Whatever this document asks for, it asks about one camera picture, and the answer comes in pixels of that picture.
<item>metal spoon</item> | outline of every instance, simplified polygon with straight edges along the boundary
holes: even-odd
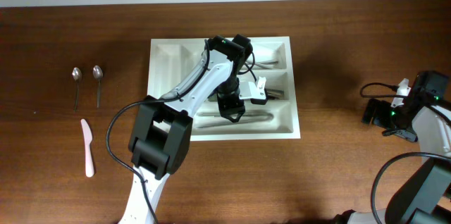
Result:
[[[75,80],[75,82],[77,83],[77,94],[75,94],[75,105],[73,107],[74,111],[77,111],[77,105],[78,105],[78,91],[79,91],[79,84],[80,81],[82,80],[82,71],[80,71],[80,69],[78,68],[74,68],[72,71],[72,77]]]
[[[94,69],[92,69],[92,74],[94,75],[94,78],[99,82],[99,86],[97,87],[97,108],[100,107],[100,82],[101,79],[104,77],[104,73],[101,71],[99,66],[95,66]]]

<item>black cable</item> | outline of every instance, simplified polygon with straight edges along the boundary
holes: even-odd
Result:
[[[430,110],[432,110],[435,114],[439,115],[441,118],[443,118],[443,120],[449,125],[451,126],[451,120],[443,113],[441,113],[438,109],[432,107],[430,104],[425,105],[426,108],[429,108]]]
[[[439,99],[437,101],[434,101],[433,104],[436,105],[436,106],[440,106],[440,107],[442,107],[444,109],[447,109],[447,110],[451,111],[451,102],[449,102],[449,101],[446,101],[446,100],[443,100],[443,99]]]
[[[251,71],[253,69],[253,67],[255,66],[255,54],[254,52],[252,52],[252,65],[251,67],[247,66],[246,62],[245,62],[245,66],[247,67],[247,70],[244,72],[238,72],[238,75],[244,75],[245,73]]]
[[[254,77],[254,81],[257,82],[257,77],[255,77],[254,71],[252,71],[252,69],[248,65],[245,64],[245,66],[247,67],[247,70],[251,72],[252,77]]]
[[[374,85],[378,85],[378,86],[383,86],[383,87],[387,87],[389,89],[391,89],[392,91],[396,92],[398,86],[396,85],[388,85],[385,83],[380,83],[380,82],[372,82],[369,84],[364,85],[361,89],[360,89],[360,96],[364,97],[364,98],[384,98],[384,97],[392,97],[392,98],[406,98],[406,96],[402,96],[402,95],[398,95],[398,94],[382,94],[382,95],[368,95],[368,94],[364,94],[364,90],[369,87],[369,86],[374,86]]]
[[[194,86],[196,86],[196,84],[200,81],[200,79],[204,76],[205,72],[208,70],[208,66],[209,66],[209,62],[210,62],[210,48],[209,48],[209,43],[207,42],[207,40],[205,40],[205,49],[207,50],[207,52],[206,52],[206,63],[205,63],[204,69],[203,69],[202,73],[199,75],[199,77],[193,82],[193,84],[186,91],[184,91],[182,94],[177,93],[177,97],[170,98],[170,99],[144,100],[144,101],[136,101],[134,103],[128,104],[127,106],[123,107],[119,112],[117,112],[117,114],[111,120],[110,125],[108,126],[108,130],[106,131],[106,139],[105,139],[106,150],[111,155],[111,157],[113,157],[114,161],[117,161],[123,167],[125,167],[129,171],[133,172],[140,179],[141,186],[142,186],[142,192],[144,194],[144,200],[146,201],[147,207],[149,208],[150,213],[152,214],[152,217],[154,218],[154,222],[156,224],[158,224],[158,219],[156,218],[155,211],[152,208],[152,205],[150,204],[149,197],[147,196],[147,190],[146,190],[146,185],[145,185],[145,183],[147,181],[144,180],[144,178],[142,177],[142,175],[139,172],[137,172],[135,169],[133,169],[132,167],[127,165],[125,162],[123,162],[116,155],[113,154],[113,152],[111,151],[111,148],[110,148],[111,130],[113,129],[113,125],[118,120],[118,118],[124,112],[126,112],[127,110],[129,110],[135,106],[138,106],[141,104],[157,104],[157,103],[164,103],[164,102],[168,102],[168,101],[177,101],[177,100],[180,100],[182,97],[184,97],[186,94],[188,94],[194,88]]]
[[[391,158],[389,161],[387,161],[382,168],[379,170],[376,178],[373,182],[373,187],[371,188],[371,212],[373,213],[374,219],[378,224],[382,224],[376,210],[376,189],[379,183],[379,180],[382,177],[382,174],[387,170],[387,168],[394,164],[394,162],[399,161],[400,159],[407,158],[407,157],[414,157],[414,156],[420,156],[420,157],[429,157],[429,158],[435,158],[442,161],[449,161],[451,162],[451,158],[446,156],[441,156],[438,154],[431,154],[431,153],[424,153],[424,152],[411,152],[406,154],[400,154],[399,156],[396,156],[394,158]]]

